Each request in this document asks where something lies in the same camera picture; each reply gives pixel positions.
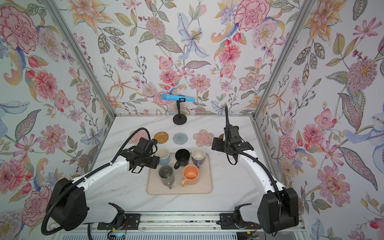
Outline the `light blue cup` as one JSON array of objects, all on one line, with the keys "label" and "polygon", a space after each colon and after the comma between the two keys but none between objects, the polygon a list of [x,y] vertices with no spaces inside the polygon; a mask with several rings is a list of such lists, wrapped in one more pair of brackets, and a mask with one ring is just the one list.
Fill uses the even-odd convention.
[{"label": "light blue cup", "polygon": [[159,157],[159,165],[168,165],[170,163],[170,150],[168,148],[159,148],[156,152],[156,156]]}]

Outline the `woven rattan round coaster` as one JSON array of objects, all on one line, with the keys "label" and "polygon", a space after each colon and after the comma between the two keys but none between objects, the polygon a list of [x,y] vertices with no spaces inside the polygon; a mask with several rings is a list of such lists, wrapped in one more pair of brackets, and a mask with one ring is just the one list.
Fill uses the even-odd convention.
[{"label": "woven rattan round coaster", "polygon": [[158,141],[158,144],[165,144],[169,140],[169,134],[166,132],[158,132],[155,134],[154,139]]}]

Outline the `black cup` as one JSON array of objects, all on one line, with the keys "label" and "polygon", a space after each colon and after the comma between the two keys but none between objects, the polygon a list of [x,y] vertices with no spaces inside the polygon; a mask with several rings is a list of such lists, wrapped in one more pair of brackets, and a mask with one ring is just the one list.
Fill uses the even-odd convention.
[{"label": "black cup", "polygon": [[174,169],[177,170],[180,167],[186,167],[189,165],[190,160],[190,152],[187,149],[180,149],[175,153],[176,163],[174,165]]}]

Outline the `blue woven round coaster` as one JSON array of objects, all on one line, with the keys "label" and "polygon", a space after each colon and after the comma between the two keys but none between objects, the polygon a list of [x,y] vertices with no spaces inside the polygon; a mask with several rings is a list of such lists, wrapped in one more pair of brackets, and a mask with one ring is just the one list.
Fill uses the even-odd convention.
[{"label": "blue woven round coaster", "polygon": [[184,145],[188,142],[188,136],[185,133],[176,133],[173,136],[173,142],[176,145]]}]

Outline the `orange cup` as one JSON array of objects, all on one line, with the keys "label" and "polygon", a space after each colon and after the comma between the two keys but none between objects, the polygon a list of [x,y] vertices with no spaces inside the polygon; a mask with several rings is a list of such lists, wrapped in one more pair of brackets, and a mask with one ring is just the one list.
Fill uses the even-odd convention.
[{"label": "orange cup", "polygon": [[181,186],[195,185],[199,180],[199,169],[195,165],[188,165],[183,169],[183,180]]}]

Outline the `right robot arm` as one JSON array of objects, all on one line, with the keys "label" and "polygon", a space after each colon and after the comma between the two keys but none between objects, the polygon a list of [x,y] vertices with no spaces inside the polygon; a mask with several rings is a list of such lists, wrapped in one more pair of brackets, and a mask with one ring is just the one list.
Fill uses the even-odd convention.
[{"label": "right robot arm", "polygon": [[253,146],[240,136],[240,128],[230,123],[228,108],[225,108],[225,115],[224,134],[213,139],[212,150],[225,153],[231,165],[240,164],[262,194],[258,204],[235,207],[235,225],[245,228],[247,224],[253,224],[261,227],[266,234],[296,227],[299,224],[297,192],[280,183],[259,160]]}]

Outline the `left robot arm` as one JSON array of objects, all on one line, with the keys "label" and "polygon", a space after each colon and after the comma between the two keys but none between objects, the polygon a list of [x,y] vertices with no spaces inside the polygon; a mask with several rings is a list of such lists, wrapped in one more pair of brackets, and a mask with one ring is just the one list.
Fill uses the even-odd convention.
[{"label": "left robot arm", "polygon": [[157,140],[140,138],[138,145],[121,146],[114,158],[96,170],[71,181],[60,180],[47,205],[41,232],[48,236],[60,230],[72,231],[80,225],[104,223],[119,228],[126,221],[123,208],[112,201],[92,204],[91,197],[101,187],[135,168],[156,169],[160,158]]}]

